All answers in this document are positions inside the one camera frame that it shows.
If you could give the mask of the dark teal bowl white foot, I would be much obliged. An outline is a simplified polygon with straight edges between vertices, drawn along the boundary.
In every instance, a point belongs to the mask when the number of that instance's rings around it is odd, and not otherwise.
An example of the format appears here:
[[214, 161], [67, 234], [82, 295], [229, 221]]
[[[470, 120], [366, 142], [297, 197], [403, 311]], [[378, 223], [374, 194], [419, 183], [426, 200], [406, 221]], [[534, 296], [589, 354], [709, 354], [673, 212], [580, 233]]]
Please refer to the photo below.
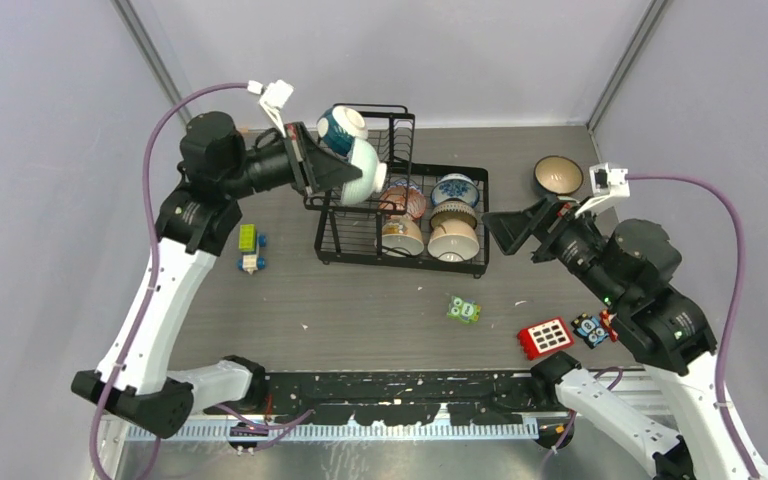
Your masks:
[[335, 154], [346, 157], [356, 139], [367, 140], [365, 118], [355, 109], [336, 105], [326, 110], [316, 124], [320, 140]]

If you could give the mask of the pale mint bowl front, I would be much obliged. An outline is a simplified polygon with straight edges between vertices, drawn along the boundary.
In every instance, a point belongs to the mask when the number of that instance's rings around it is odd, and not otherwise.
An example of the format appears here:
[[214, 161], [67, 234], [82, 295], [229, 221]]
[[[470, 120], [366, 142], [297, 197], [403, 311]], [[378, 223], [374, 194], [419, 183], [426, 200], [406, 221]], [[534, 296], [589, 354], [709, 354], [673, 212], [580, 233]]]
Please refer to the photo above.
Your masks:
[[360, 138], [354, 141], [348, 160], [351, 166], [362, 172], [359, 178], [346, 182], [341, 189], [340, 203], [353, 206], [382, 191], [387, 165], [379, 159], [376, 149]]

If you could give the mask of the teal bowl tan interior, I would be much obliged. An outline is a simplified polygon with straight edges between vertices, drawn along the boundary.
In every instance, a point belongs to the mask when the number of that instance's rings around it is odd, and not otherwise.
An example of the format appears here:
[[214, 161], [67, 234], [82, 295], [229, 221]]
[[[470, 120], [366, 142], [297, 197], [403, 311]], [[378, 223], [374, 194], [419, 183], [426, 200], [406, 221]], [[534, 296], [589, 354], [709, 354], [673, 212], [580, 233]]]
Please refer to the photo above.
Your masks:
[[533, 186], [538, 194], [569, 196], [577, 192], [583, 183], [581, 167], [564, 156], [543, 157], [533, 168]]

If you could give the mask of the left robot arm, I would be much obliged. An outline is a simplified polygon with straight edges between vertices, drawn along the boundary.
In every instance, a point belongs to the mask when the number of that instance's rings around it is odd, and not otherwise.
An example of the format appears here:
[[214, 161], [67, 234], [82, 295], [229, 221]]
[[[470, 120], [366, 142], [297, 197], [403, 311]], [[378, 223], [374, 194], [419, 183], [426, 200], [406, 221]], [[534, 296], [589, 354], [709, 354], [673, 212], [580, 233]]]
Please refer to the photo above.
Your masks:
[[239, 200], [288, 185], [312, 194], [361, 179], [364, 171], [322, 149], [302, 123], [272, 129], [247, 148], [232, 118], [193, 118], [180, 143], [180, 183], [149, 213], [150, 261], [114, 344], [71, 385], [105, 412], [167, 439], [195, 412], [230, 402], [258, 412], [267, 398], [264, 368], [229, 355], [191, 370], [169, 361], [202, 282], [241, 220]]

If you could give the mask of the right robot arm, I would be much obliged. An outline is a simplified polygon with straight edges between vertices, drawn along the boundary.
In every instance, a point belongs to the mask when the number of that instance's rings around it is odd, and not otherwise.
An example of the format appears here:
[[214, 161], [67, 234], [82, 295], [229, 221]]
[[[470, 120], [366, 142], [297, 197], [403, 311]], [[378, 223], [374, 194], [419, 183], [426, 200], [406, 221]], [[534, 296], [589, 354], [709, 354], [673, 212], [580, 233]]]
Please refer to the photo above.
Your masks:
[[681, 255], [659, 224], [630, 219], [604, 235], [592, 214], [552, 195], [482, 220], [504, 254], [536, 238], [534, 262], [560, 262], [603, 302], [619, 342], [658, 386], [676, 425], [640, 413], [565, 352], [533, 368], [537, 406], [584, 415], [654, 479], [768, 479], [747, 432], [731, 437], [721, 418], [715, 370], [725, 346], [702, 309], [672, 286]]

